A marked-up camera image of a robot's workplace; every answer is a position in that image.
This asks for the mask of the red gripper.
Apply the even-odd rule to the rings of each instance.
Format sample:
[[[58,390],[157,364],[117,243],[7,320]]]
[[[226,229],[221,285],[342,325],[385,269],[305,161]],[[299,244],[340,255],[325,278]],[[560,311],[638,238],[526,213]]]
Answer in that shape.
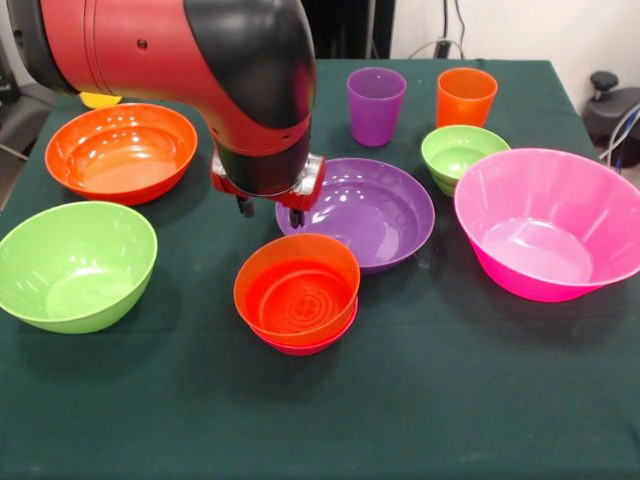
[[[239,189],[229,179],[222,165],[218,150],[215,149],[211,161],[211,180],[214,188],[222,193],[234,196],[240,213],[245,218],[255,215],[253,198],[266,198],[289,208],[289,224],[296,230],[305,226],[305,212],[317,202],[326,174],[327,159],[309,153],[300,178],[294,186],[283,193],[274,195],[252,195]]]

